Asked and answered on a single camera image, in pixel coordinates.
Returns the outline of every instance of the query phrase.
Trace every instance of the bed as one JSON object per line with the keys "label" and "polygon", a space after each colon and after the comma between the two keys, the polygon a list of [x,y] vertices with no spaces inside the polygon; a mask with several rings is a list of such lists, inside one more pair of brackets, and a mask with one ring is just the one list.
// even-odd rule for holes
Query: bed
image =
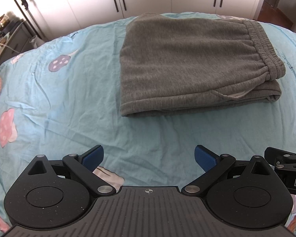
{"label": "bed", "polygon": [[[165,16],[220,19],[191,12]],[[9,227],[4,196],[37,154],[57,160],[100,144],[105,155],[97,174],[116,188],[181,188],[204,173],[194,160],[198,144],[238,160],[263,155],[268,146],[296,153],[296,34],[261,23],[286,66],[277,102],[121,117],[119,51],[132,19],[82,29],[0,66],[0,236]]]}

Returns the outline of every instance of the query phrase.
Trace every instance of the reddish brown floor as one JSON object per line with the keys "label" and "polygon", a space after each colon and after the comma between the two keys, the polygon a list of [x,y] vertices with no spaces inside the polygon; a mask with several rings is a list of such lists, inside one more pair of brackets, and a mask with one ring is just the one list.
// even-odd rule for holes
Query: reddish brown floor
{"label": "reddish brown floor", "polygon": [[282,12],[275,10],[268,3],[264,2],[258,21],[271,23],[284,28],[290,29],[293,23]]}

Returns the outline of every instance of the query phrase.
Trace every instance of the baseboard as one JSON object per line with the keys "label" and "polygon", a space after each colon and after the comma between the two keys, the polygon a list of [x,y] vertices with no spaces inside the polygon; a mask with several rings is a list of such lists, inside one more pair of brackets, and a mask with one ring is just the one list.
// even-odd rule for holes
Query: baseboard
{"label": "baseboard", "polygon": [[278,12],[278,14],[280,14],[288,23],[293,25],[293,22],[279,8],[276,8],[275,11]]}

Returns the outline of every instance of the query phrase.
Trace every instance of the folded garment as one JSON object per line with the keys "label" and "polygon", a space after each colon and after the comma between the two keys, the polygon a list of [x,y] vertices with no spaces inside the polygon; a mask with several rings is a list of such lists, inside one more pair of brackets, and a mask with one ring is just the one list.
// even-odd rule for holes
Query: folded garment
{"label": "folded garment", "polygon": [[122,116],[172,115],[276,101],[285,75],[253,20],[170,19],[145,13],[120,51]]}

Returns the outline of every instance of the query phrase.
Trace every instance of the folded gray sweatpants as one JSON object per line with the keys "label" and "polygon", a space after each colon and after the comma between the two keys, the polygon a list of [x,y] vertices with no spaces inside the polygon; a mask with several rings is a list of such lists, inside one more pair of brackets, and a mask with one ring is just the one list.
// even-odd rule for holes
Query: folded gray sweatpants
{"label": "folded gray sweatpants", "polygon": [[276,101],[285,75],[252,20],[170,19],[145,13],[120,51],[122,116],[171,115]]}

